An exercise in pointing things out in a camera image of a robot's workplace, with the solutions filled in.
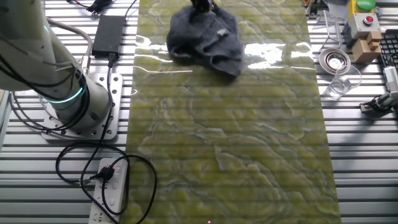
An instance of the power adapter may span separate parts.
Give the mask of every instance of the power adapter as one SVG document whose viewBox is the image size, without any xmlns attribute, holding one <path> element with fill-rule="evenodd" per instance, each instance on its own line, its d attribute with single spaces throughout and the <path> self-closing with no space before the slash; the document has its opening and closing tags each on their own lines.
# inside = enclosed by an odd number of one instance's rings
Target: power adapter
<svg viewBox="0 0 398 224">
<path fill-rule="evenodd" d="M 110 54 L 115 54 L 119 58 L 121 43 L 126 25 L 124 16 L 101 16 L 92 54 L 95 58 L 108 58 Z"/>
</svg>

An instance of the green button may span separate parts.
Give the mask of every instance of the green button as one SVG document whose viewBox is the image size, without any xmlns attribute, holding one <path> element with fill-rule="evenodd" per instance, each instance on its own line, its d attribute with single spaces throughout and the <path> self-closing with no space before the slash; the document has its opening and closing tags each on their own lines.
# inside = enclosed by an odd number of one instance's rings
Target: green button
<svg viewBox="0 0 398 224">
<path fill-rule="evenodd" d="M 370 11 L 376 7 L 375 0 L 356 0 L 356 5 L 365 11 Z"/>
</svg>

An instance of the green marbled mat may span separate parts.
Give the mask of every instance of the green marbled mat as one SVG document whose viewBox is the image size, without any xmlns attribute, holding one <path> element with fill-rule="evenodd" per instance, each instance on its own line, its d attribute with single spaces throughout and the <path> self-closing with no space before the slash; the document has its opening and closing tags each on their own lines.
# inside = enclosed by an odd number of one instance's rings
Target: green marbled mat
<svg viewBox="0 0 398 224">
<path fill-rule="evenodd" d="M 167 55 L 171 16 L 190 1 L 141 0 L 127 152 L 159 188 L 143 223 L 341 223 L 301 0 L 219 0 L 245 45 L 235 82 Z M 134 162 L 122 224 L 154 178 Z"/>
</svg>

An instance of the red button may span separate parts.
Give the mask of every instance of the red button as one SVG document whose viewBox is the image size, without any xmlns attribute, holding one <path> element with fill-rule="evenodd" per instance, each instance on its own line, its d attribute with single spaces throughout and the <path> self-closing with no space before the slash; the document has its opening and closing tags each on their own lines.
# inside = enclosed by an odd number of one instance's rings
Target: red button
<svg viewBox="0 0 398 224">
<path fill-rule="evenodd" d="M 371 17 L 371 16 L 366 16 L 366 21 L 368 21 L 368 22 L 373 22 L 373 17 Z"/>
</svg>

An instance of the metal mounting plate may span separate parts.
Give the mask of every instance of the metal mounting plate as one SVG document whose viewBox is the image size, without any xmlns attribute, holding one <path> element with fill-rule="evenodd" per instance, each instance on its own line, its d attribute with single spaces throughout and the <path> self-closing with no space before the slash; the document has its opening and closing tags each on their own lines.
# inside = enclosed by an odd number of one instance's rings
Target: metal mounting plate
<svg viewBox="0 0 398 224">
<path fill-rule="evenodd" d="M 106 88 L 106 76 L 105 73 L 100 74 L 90 74 L 90 78 L 99 83 L 100 85 Z M 118 121 L 119 121 L 119 110 L 120 110 L 120 101 L 121 101 L 121 90 L 123 86 L 123 77 L 120 74 L 113 73 L 111 74 L 111 91 L 112 91 L 112 99 L 115 106 L 112 110 L 111 121 L 108 125 L 107 134 L 105 134 L 104 140 L 112 140 L 116 137 L 118 132 Z M 47 109 L 51 114 L 55 114 L 54 109 L 50 104 L 47 105 Z M 44 126 L 55 128 L 57 126 L 61 126 L 62 123 L 57 121 L 56 119 L 52 119 L 50 115 L 48 115 L 45 111 L 44 113 Z M 103 132 L 103 125 L 106 122 L 106 117 L 102 120 L 102 122 L 98 123 L 98 125 L 87 128 L 87 129 L 68 129 L 64 132 L 61 131 L 51 131 L 49 133 L 42 132 L 42 136 L 46 140 L 51 141 L 65 141 L 65 140 L 99 140 L 101 138 L 101 134 Z"/>
</svg>

